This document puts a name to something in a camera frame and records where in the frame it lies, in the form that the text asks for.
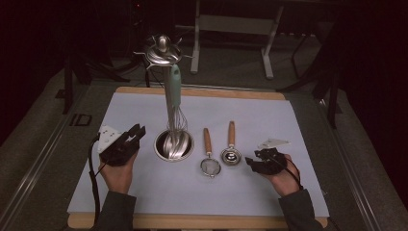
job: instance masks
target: human hand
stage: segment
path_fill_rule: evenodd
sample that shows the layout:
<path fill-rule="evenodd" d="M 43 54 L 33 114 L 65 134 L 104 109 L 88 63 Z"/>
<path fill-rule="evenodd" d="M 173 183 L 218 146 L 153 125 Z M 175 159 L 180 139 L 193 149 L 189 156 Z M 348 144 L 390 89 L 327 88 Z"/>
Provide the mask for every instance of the human hand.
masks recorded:
<path fill-rule="evenodd" d="M 287 159 L 288 170 L 291 171 L 293 175 L 297 179 L 300 180 L 299 172 L 297 168 L 294 166 L 294 164 L 292 163 L 291 156 L 288 154 L 285 154 L 285 158 Z M 276 192 L 280 196 L 285 196 L 285 195 L 295 193 L 300 190 L 297 182 L 293 179 L 293 177 L 286 170 L 282 170 L 281 172 L 275 175 L 265 175 L 265 174 L 261 174 L 261 175 L 268 179 L 268 181 L 272 184 L 272 186 L 275 188 Z"/>
<path fill-rule="evenodd" d="M 124 166 L 111 167 L 105 165 L 102 161 L 99 165 L 99 170 L 108 186 L 108 189 L 112 192 L 127 194 L 132 184 L 133 176 L 133 163 L 138 156 L 137 151 Z"/>

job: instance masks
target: whisk handle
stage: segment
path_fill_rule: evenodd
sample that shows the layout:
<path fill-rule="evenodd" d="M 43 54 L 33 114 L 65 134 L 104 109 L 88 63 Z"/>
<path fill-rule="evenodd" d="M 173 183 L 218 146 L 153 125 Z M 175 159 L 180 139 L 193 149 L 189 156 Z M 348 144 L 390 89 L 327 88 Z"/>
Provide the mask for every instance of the whisk handle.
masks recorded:
<path fill-rule="evenodd" d="M 181 103 L 181 73 L 177 64 L 171 68 L 170 92 L 173 107 L 179 107 Z"/>

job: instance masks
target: gray sleeve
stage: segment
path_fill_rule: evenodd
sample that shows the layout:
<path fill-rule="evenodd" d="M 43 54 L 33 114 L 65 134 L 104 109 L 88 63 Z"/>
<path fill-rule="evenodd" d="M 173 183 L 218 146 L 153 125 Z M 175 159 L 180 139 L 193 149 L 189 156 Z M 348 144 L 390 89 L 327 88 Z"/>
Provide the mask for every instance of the gray sleeve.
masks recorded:
<path fill-rule="evenodd" d="M 315 211 L 307 190 L 301 190 L 283 196 L 279 204 L 291 231 L 323 230 L 321 224 L 315 220 Z"/>
<path fill-rule="evenodd" d="M 91 231 L 131 231 L 136 198 L 128 194 L 108 192 L 101 214 Z"/>

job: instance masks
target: kitchen utensil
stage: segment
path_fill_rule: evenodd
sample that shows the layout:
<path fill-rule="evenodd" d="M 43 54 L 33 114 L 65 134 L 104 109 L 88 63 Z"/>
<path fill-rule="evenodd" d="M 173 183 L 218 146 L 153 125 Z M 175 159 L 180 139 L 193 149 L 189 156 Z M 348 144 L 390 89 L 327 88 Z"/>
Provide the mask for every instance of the kitchen utensil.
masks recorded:
<path fill-rule="evenodd" d="M 168 151 L 165 152 L 166 139 L 171 139 L 171 136 L 169 135 L 169 130 L 165 130 L 155 139 L 154 149 L 155 149 L 156 154 L 160 157 L 160 159 L 167 161 L 167 162 L 179 162 L 179 161 L 185 160 L 191 155 L 192 150 L 194 149 L 194 139 L 192 138 L 192 135 L 188 131 L 183 131 L 182 136 L 184 136 L 183 139 L 187 141 L 184 141 L 183 145 L 180 146 L 180 149 L 183 149 L 184 152 L 180 154 L 179 158 L 170 158 L 168 156 L 169 152 Z"/>
<path fill-rule="evenodd" d="M 146 69 L 153 65 L 161 66 L 165 77 L 168 124 L 167 130 L 155 139 L 154 147 L 158 156 L 163 160 L 181 161 L 191 154 L 194 147 L 192 136 L 187 132 L 186 118 L 179 109 L 181 78 L 176 64 L 183 57 L 178 47 L 181 40 L 171 44 L 170 39 L 165 35 L 153 37 L 153 40 L 155 44 L 150 46 L 146 53 L 134 52 L 134 54 L 143 55 L 147 59 L 149 66 Z"/>
<path fill-rule="evenodd" d="M 235 149 L 235 122 L 230 121 L 228 127 L 228 147 L 221 152 L 221 160 L 228 166 L 237 165 L 241 161 L 241 153 Z"/>
<path fill-rule="evenodd" d="M 205 146 L 205 151 L 206 151 L 206 155 L 208 155 L 208 158 L 204 159 L 201 162 L 201 165 L 200 165 L 201 170 L 204 172 L 205 175 L 210 176 L 211 178 L 214 178 L 221 171 L 221 165 L 219 164 L 218 161 L 211 158 L 211 154 L 213 153 L 213 150 L 212 150 L 213 148 L 211 147 L 211 138 L 210 138 L 210 132 L 208 128 L 204 128 L 204 146 Z"/>

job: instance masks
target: black cable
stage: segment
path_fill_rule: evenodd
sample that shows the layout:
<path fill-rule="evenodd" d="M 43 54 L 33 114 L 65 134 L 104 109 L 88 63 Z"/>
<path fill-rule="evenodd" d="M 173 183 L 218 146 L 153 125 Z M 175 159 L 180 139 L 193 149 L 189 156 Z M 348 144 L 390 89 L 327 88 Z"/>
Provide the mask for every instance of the black cable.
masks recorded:
<path fill-rule="evenodd" d="M 95 201 L 95 218 L 93 220 L 93 224 L 96 224 L 96 222 L 99 219 L 99 214 L 101 211 L 101 203 L 99 200 L 99 191 L 98 191 L 98 183 L 96 181 L 96 175 L 95 172 L 93 171 L 93 163 L 92 163 L 92 148 L 93 145 L 99 141 L 99 137 L 100 134 L 98 133 L 98 135 L 96 137 L 94 137 L 92 139 L 92 141 L 90 142 L 90 146 L 88 149 L 88 163 L 89 163 L 89 177 L 90 177 L 90 181 L 92 183 L 92 193 L 93 193 L 93 200 Z"/>

